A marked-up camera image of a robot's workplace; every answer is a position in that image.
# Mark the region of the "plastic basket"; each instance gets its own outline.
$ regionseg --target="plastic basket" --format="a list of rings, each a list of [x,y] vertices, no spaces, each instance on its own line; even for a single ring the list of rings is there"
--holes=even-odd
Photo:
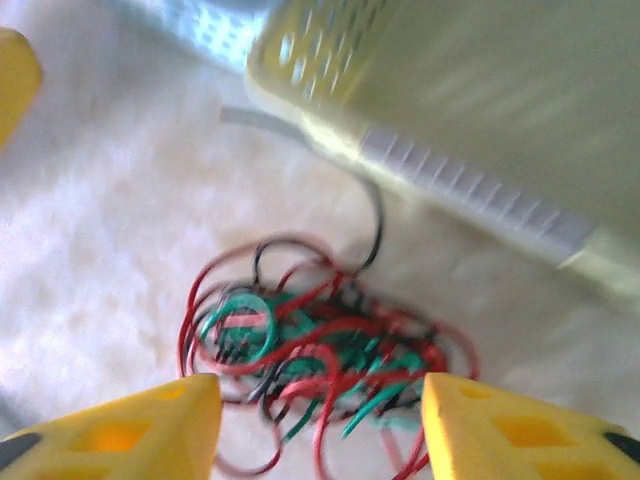
[[[637,18],[634,1],[296,0],[249,87],[324,153],[636,296]]]

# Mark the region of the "white rug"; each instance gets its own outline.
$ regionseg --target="white rug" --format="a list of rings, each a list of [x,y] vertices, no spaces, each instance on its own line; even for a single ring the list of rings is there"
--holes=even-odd
[[[97,0],[5,0],[0,24],[30,39],[46,75],[0,153],[0,387],[24,418],[174,378],[189,285],[225,249],[300,230],[336,252],[366,251],[373,215],[354,179],[268,133],[220,124],[222,104],[248,104],[234,75]],[[416,199],[386,202],[370,283],[464,328],[484,381],[640,436],[637,317]],[[257,417],[228,414],[223,429],[230,459],[268,459]],[[268,478],[313,478],[310,439]],[[367,427],[344,446],[329,439],[338,478],[391,477]]]

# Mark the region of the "floor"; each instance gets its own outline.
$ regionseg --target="floor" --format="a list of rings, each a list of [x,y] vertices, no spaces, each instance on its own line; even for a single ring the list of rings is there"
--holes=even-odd
[[[220,123],[222,105],[249,104],[235,75],[97,0],[5,0],[0,23],[30,39],[46,75],[0,154],[0,390],[23,423],[174,378],[188,287],[221,251],[298,230],[365,252],[374,219],[353,178]],[[464,328],[484,381],[640,435],[637,316],[415,198],[386,205],[371,284]],[[230,459],[268,458],[257,418],[228,413],[223,430]],[[367,427],[330,438],[336,477],[392,476]],[[312,478],[310,441],[268,478]]]

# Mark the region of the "white fluffy carpet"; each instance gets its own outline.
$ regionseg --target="white fluffy carpet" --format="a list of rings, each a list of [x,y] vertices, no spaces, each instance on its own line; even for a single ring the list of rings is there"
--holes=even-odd
[[[0,153],[0,387],[24,418],[171,380],[190,282],[225,249],[303,230],[365,252],[373,216],[355,180],[287,141],[220,124],[222,104],[248,103],[236,76],[97,0],[5,0],[0,24],[31,40],[46,75]],[[637,317],[416,199],[386,202],[373,285],[463,327],[484,381],[640,435]],[[231,459],[268,458],[257,417],[229,413],[223,429]],[[391,476],[367,427],[344,446],[337,438],[336,476]],[[310,439],[269,478],[312,478]]]

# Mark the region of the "tangled wire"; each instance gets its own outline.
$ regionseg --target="tangled wire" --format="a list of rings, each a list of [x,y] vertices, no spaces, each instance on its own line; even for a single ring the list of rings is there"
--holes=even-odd
[[[226,474],[248,478],[269,472],[284,446],[311,424],[316,474],[328,480],[323,458],[327,427],[343,424],[345,437],[367,418],[380,429],[397,472],[394,479],[406,479],[429,463],[419,407],[425,374],[448,371],[443,337],[464,350],[469,376],[477,377],[476,353],[461,332],[368,292],[359,279],[375,260],[382,238],[379,194],[373,198],[378,230],[374,248],[359,268],[339,265],[316,239],[282,235],[227,252],[196,278],[178,339],[179,375],[204,366],[231,380],[237,393],[224,398],[224,404],[259,408],[276,444],[273,458],[252,470],[233,467],[218,454],[216,465]],[[303,251],[310,258],[272,283],[263,278],[261,261],[276,247]],[[212,271],[249,255],[249,280],[203,287]],[[298,419],[283,432],[282,422],[292,412]],[[397,428],[417,432],[406,460],[392,433]]]

